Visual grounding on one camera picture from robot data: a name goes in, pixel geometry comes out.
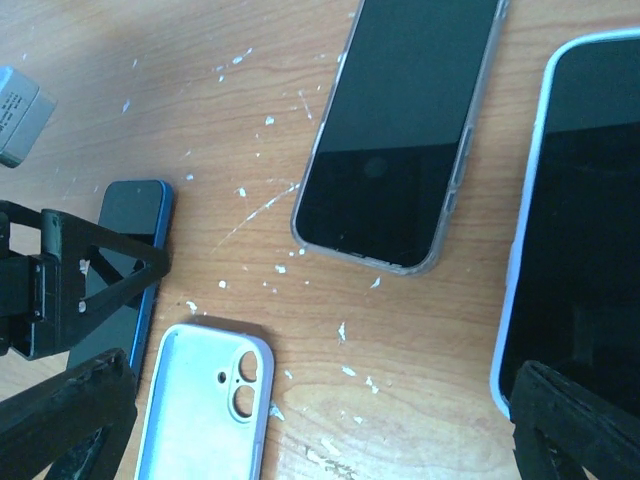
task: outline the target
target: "wooden surface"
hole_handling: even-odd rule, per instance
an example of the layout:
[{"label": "wooden surface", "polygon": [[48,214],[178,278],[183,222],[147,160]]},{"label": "wooden surface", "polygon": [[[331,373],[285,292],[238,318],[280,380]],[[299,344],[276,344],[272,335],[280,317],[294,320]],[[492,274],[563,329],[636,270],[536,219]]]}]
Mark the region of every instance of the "wooden surface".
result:
[{"label": "wooden surface", "polygon": [[[3,2],[0,63],[59,103],[28,160],[0,172],[2,198],[95,220],[113,180],[177,191],[173,268],[120,478],[133,476],[160,338],[191,320],[186,301],[273,339],[285,420],[270,419],[264,478],[517,478],[488,375],[542,70],[573,37],[640,23],[640,3],[513,3],[443,257],[399,278],[300,255],[289,233],[357,0]],[[10,354],[0,396],[63,365]]]}]

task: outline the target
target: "blue phone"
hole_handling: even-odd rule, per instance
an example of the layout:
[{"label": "blue phone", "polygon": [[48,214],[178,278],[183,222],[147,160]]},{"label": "blue phone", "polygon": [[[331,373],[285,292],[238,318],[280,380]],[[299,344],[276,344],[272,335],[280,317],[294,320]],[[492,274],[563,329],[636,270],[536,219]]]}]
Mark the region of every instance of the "blue phone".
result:
[{"label": "blue phone", "polygon": [[[149,244],[164,248],[172,205],[173,190],[166,182],[114,182],[105,192],[98,225],[118,233],[144,235],[142,238]],[[100,253],[122,276],[129,276],[143,266],[134,258],[110,250],[100,249]],[[89,266],[87,295],[93,295],[106,286],[97,272]],[[119,347],[127,354],[129,365],[139,379],[157,287],[157,284],[147,287],[137,299],[122,306],[73,347],[69,352],[67,368],[74,367],[105,350]]]}]

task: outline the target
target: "phone screen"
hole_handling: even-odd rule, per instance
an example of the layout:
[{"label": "phone screen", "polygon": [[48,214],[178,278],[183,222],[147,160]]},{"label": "phone screen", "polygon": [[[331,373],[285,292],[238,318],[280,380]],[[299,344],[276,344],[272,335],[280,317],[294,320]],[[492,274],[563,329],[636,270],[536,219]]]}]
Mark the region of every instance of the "phone screen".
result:
[{"label": "phone screen", "polygon": [[[171,193],[162,182],[155,180],[115,182],[105,192],[98,225],[118,233],[146,235],[146,243],[163,247],[171,209]],[[127,277],[142,265],[136,259],[110,250],[100,253],[122,275]],[[86,280],[87,295],[93,295],[107,284],[89,265]],[[146,345],[156,286],[148,287],[128,305],[91,332],[69,352],[67,368],[102,353],[110,348],[122,348],[132,370],[140,373]]]},{"label": "phone screen", "polygon": [[640,39],[558,61],[500,370],[539,360],[640,413]]},{"label": "phone screen", "polygon": [[429,254],[499,0],[366,0],[294,219],[306,243]]}]

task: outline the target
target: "smartphone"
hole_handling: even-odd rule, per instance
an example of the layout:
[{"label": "smartphone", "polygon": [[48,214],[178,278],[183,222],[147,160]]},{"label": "smartphone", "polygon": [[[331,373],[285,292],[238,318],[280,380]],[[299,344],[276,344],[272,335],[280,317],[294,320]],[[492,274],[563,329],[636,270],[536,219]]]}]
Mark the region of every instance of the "smartphone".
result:
[{"label": "smartphone", "polygon": [[[144,235],[147,243],[164,248],[169,231],[173,190],[160,180],[133,180],[114,182],[104,194],[98,225],[118,233]],[[122,276],[131,275],[139,266],[134,258],[110,250],[100,253]],[[86,292],[93,295],[106,283],[91,268],[87,273]],[[139,379],[142,368],[151,313],[157,284],[147,287],[141,295],[122,306],[98,328],[69,351],[67,368],[98,355],[110,348],[122,348],[129,364]]]},{"label": "smartphone", "polygon": [[640,29],[561,47],[544,73],[491,393],[538,360],[640,414]]},{"label": "smartphone", "polygon": [[398,274],[435,265],[509,0],[366,0],[295,203],[303,247]]}]

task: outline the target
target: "white phone case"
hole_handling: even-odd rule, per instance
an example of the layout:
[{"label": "white phone case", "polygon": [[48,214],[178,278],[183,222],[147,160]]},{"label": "white phone case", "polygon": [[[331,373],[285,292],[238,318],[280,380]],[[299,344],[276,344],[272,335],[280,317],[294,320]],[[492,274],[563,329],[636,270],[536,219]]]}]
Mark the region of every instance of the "white phone case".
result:
[{"label": "white phone case", "polygon": [[[257,360],[253,382],[240,374],[247,352]],[[188,324],[169,328],[151,382],[136,479],[258,479],[273,369],[271,349],[259,338]],[[241,386],[255,391],[248,418],[233,404]]]},{"label": "white phone case", "polygon": [[640,38],[639,28],[629,28],[622,30],[613,30],[609,32],[594,33],[578,37],[561,46],[551,57],[544,71],[542,80],[542,88],[540,91],[540,101],[538,103],[538,112],[533,126],[533,137],[531,140],[531,149],[529,150],[529,160],[524,178],[524,186],[522,187],[522,203],[520,204],[520,213],[518,215],[518,225],[516,227],[516,235],[511,245],[509,254],[509,263],[507,266],[506,277],[506,293],[504,304],[502,306],[502,316],[500,318],[500,328],[498,329],[498,338],[496,340],[496,348],[493,353],[493,361],[491,363],[491,374],[489,377],[489,385],[491,388],[491,396],[505,417],[509,418],[509,403],[504,394],[500,391],[500,368],[502,367],[502,358],[507,341],[507,333],[509,332],[509,323],[511,321],[511,311],[513,309],[513,299],[518,285],[520,276],[520,263],[522,260],[522,247],[524,245],[525,232],[527,230],[527,220],[529,218],[529,207],[531,206],[531,197],[533,195],[533,186],[536,179],[536,171],[538,168],[538,158],[540,156],[540,148],[544,137],[544,129],[547,119],[547,111],[549,109],[549,99],[551,97],[551,87],[553,85],[553,77],[556,71],[556,65],[560,58],[567,51],[579,45],[597,42],[607,42],[612,40],[622,40],[625,38]]}]

